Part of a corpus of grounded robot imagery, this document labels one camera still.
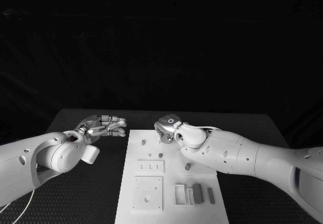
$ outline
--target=hole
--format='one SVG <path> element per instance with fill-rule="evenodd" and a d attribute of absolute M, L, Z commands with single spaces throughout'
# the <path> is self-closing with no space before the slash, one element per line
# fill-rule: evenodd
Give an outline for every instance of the hole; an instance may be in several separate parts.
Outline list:
<path fill-rule="evenodd" d="M 18 162 L 24 166 L 24 164 L 25 164 L 25 157 L 22 155 L 18 157 Z"/>

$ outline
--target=square plate with holes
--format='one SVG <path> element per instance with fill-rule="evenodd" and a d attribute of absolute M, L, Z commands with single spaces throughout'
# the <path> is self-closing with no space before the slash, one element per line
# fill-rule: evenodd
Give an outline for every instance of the square plate with holes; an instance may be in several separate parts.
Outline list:
<path fill-rule="evenodd" d="M 162 210 L 162 178 L 136 176 L 133 178 L 131 210 Z"/>

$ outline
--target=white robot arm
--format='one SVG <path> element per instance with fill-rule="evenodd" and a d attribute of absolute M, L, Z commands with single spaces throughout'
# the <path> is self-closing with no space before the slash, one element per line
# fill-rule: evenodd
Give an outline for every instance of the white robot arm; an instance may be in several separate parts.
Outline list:
<path fill-rule="evenodd" d="M 0 146 L 0 207 L 32 191 L 83 160 L 92 164 L 99 136 L 123 137 L 125 119 L 92 115 L 73 131 L 53 132 Z"/>
<path fill-rule="evenodd" d="M 270 182 L 323 223 L 323 147 L 268 146 L 214 127 L 190 126 L 174 114 L 158 119 L 154 129 L 162 143 L 175 140 L 191 161 Z"/>

